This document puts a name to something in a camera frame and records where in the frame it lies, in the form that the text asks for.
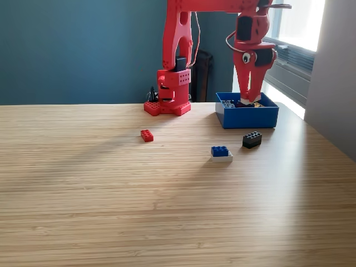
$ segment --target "blue lego brick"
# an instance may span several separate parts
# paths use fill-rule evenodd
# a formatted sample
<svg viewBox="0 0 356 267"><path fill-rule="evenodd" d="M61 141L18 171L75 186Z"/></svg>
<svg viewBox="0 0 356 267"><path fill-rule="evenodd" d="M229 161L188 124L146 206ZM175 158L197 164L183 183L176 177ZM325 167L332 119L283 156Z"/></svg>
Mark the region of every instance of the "blue lego brick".
<svg viewBox="0 0 356 267"><path fill-rule="evenodd" d="M277 124L279 107L264 93L258 101L263 107L239 107L240 93L216 93L215 110L225 129L231 128L274 128ZM235 108L226 108L223 101L233 102Z"/></svg>
<svg viewBox="0 0 356 267"><path fill-rule="evenodd" d="M213 146L211 148L211 154L213 157L227 157L229 150L226 146Z"/></svg>

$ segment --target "red lego brick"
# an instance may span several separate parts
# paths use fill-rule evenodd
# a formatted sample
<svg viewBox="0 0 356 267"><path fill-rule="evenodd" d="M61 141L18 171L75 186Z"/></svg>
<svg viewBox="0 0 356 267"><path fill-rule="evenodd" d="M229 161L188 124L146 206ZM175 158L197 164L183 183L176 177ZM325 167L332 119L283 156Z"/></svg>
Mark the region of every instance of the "red lego brick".
<svg viewBox="0 0 356 267"><path fill-rule="evenodd" d="M150 130L142 130L141 136L145 142L153 142L154 135L150 132Z"/></svg>

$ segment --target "mounting hole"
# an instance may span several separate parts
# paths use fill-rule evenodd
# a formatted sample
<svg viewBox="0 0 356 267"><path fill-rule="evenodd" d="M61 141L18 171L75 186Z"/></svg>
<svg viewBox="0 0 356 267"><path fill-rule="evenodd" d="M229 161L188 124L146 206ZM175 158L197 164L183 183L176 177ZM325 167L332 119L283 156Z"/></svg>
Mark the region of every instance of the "mounting hole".
<svg viewBox="0 0 356 267"><path fill-rule="evenodd" d="M188 12L180 12L180 24L185 25L188 22Z"/></svg>

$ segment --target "white lego brick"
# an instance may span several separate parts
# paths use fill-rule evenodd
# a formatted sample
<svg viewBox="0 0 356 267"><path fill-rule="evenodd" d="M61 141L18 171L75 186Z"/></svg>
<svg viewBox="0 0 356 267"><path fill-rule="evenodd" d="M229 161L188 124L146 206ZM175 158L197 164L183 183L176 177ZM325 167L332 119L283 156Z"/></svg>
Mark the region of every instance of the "white lego brick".
<svg viewBox="0 0 356 267"><path fill-rule="evenodd" d="M213 157L211 154L211 160L213 162L232 162L234 160L234 156L229 151L229 155L227 157Z"/></svg>

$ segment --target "wire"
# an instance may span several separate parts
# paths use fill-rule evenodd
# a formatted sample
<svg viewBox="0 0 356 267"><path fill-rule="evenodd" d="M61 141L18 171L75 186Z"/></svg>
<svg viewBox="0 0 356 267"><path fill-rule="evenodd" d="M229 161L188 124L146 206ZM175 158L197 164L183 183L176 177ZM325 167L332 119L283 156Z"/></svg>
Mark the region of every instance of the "wire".
<svg viewBox="0 0 356 267"><path fill-rule="evenodd" d="M192 64L187 65L187 68L191 68L192 66L194 66L195 61L196 61L196 56L198 54L199 45L200 45L200 26L199 26L198 14L196 13L196 11L194 13L195 13L196 25L198 26L198 31L199 31L198 43L197 43L196 50L195 50L194 61Z"/></svg>
<svg viewBox="0 0 356 267"><path fill-rule="evenodd" d="M260 6L259 8L286 8L286 9L291 9L291 5L289 5L289 4L267 4L265 6Z"/></svg>
<svg viewBox="0 0 356 267"><path fill-rule="evenodd" d="M233 31L232 34L230 34L229 36L227 36L227 38L226 38L226 44L228 45L228 47L229 47L231 50L233 50L233 51L235 51L235 52L240 52L240 53L246 52L246 51L239 50L239 49L233 47L233 46L229 43L229 39L231 39L231 37L234 36L235 33L236 33L236 31Z"/></svg>

